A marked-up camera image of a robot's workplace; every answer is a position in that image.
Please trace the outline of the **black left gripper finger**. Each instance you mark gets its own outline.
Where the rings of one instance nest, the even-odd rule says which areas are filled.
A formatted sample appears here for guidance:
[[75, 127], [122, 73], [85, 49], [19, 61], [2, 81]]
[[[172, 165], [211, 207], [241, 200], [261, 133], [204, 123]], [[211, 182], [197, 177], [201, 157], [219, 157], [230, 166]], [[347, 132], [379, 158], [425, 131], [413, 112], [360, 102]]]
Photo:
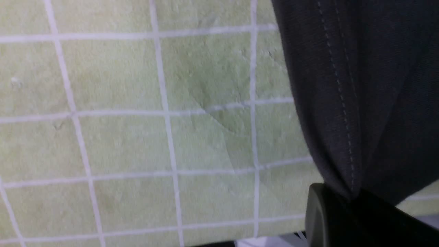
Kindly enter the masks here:
[[362, 190], [349, 201], [330, 187], [309, 187], [305, 233], [310, 247], [437, 247], [438, 229]]

